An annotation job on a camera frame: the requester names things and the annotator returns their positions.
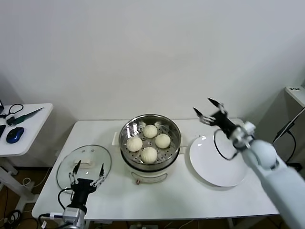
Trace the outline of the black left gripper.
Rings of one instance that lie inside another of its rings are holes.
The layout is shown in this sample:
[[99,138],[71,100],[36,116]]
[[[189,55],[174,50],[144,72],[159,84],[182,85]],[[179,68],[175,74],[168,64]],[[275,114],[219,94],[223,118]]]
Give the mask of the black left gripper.
[[72,172],[69,173],[71,188],[74,192],[70,204],[70,206],[73,208],[86,207],[89,194],[95,192],[96,188],[98,188],[105,180],[104,163],[102,163],[99,176],[95,181],[85,178],[77,179],[77,172],[80,168],[80,165],[81,160],[78,161]]

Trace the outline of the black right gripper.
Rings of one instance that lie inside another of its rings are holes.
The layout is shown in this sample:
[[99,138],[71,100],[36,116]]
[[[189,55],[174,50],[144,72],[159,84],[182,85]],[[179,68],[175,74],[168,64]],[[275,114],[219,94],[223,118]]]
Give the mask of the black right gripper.
[[234,124],[228,117],[228,113],[226,109],[224,108],[224,105],[215,99],[208,98],[208,100],[219,109],[219,111],[215,112],[211,116],[205,116],[203,115],[198,109],[195,107],[193,110],[195,111],[197,117],[199,118],[199,121],[205,125],[209,126],[217,126],[219,127],[223,133],[226,135],[228,139],[231,138],[231,135],[234,133],[234,131],[240,127],[240,125]]

